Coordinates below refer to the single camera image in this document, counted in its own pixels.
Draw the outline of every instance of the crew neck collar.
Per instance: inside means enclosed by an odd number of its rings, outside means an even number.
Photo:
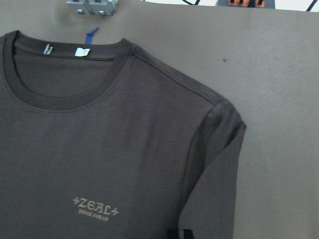
[[[78,47],[90,48],[90,54],[86,59],[110,59],[113,63],[108,71],[108,80],[93,90],[83,92],[76,96],[65,98],[54,98],[39,95],[28,89],[21,81],[15,67],[14,51],[21,49],[29,53],[43,55],[47,44],[54,47],[54,50],[47,57],[78,58],[74,56]],[[27,106],[45,111],[73,111],[81,109],[98,100],[106,94],[121,74],[127,69],[131,61],[134,44],[122,38],[119,42],[106,45],[87,45],[77,43],[52,42],[35,39],[22,34],[19,30],[7,33],[3,47],[3,69],[5,81],[11,93]]]

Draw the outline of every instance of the fabric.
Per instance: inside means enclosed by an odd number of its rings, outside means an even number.
[[[233,237],[246,126],[229,100],[125,38],[15,30],[0,48],[0,238]]]

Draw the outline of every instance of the black cable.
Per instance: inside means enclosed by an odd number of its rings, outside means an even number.
[[[189,5],[198,5],[199,2],[200,2],[200,0],[196,0],[196,2],[195,2],[194,4],[192,4],[191,2],[188,2],[188,1],[186,1],[186,0],[182,0],[182,1],[185,2],[185,3],[187,3],[187,4],[189,4]]]
[[[308,7],[307,11],[310,11],[313,8],[313,6],[316,4],[316,2],[317,2],[317,0],[313,0],[313,2]]]
[[[249,0],[247,7],[256,7],[256,0]]]

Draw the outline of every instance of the white surface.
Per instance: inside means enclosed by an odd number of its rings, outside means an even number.
[[[154,3],[188,5],[182,0],[146,0],[146,1],[154,2]],[[216,2],[217,0],[201,0],[199,2],[199,5],[215,6]],[[313,0],[275,0],[275,6],[276,6],[276,9],[306,11],[312,2]],[[313,6],[313,9],[311,11],[315,11],[315,12],[319,11],[319,1]]]

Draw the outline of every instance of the gray backdrop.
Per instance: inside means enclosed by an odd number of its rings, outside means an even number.
[[[137,43],[221,93],[247,124],[235,239],[319,238],[319,15],[119,0],[114,16],[76,15],[64,0],[1,0],[0,34]]]

